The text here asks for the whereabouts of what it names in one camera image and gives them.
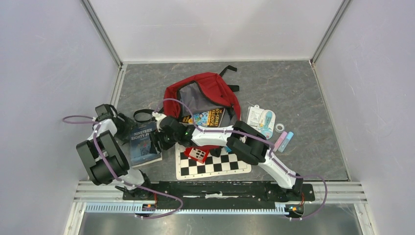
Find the dark blue 1984 book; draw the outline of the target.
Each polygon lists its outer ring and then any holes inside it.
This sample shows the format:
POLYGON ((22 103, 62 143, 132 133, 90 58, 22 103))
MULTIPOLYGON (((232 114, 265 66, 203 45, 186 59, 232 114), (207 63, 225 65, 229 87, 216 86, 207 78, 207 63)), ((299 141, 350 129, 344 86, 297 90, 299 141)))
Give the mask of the dark blue 1984 book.
POLYGON ((137 125, 130 132, 130 159, 132 167, 147 165, 162 160, 162 154, 151 142, 150 134, 156 129, 154 122, 137 125))

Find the red backpack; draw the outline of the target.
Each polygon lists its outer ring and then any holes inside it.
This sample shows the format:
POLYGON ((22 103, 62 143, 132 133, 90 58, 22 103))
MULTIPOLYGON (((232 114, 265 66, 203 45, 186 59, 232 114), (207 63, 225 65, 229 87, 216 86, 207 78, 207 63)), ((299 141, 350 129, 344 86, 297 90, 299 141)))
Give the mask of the red backpack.
POLYGON ((164 101, 159 103, 156 111, 181 121, 190 115, 186 107, 193 114, 224 108, 219 126, 235 124, 241 119, 241 107, 235 95, 239 86, 228 85, 223 80, 227 70, 237 71, 237 68, 228 65, 219 74, 200 73, 170 85, 164 92, 164 101))

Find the treehouse paperback book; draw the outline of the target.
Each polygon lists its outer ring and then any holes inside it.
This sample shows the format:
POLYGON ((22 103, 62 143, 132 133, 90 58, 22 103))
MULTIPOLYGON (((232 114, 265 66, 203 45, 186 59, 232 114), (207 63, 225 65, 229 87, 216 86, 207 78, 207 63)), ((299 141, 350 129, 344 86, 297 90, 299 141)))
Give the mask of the treehouse paperback book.
POLYGON ((180 122, 184 124, 195 124, 202 127, 219 127, 223 119, 225 108, 216 108, 210 111, 188 115, 183 117, 180 122))

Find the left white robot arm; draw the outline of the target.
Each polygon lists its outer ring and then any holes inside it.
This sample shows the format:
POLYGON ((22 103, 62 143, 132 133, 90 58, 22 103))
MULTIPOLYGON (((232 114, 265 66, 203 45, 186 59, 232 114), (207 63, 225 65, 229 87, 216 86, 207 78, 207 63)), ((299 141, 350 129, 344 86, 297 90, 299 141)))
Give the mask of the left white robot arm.
POLYGON ((125 144, 136 122, 119 113, 112 104, 95 107, 92 134, 76 145, 89 179, 97 186, 118 181, 126 191, 135 190, 141 199, 149 199, 154 187, 146 174, 130 167, 118 141, 125 144))

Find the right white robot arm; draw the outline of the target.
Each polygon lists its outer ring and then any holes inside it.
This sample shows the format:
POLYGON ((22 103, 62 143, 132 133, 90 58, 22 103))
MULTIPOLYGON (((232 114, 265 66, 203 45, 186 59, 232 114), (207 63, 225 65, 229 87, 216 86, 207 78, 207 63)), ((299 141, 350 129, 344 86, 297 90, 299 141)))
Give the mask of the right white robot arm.
POLYGON ((184 147, 228 147, 238 159, 265 170, 282 188, 283 195, 295 200, 302 194, 303 179, 290 170, 274 154, 274 144, 243 121, 227 127, 201 127, 185 125, 172 116, 152 113, 156 129, 150 134, 151 142, 158 151, 167 150, 175 144, 184 147))

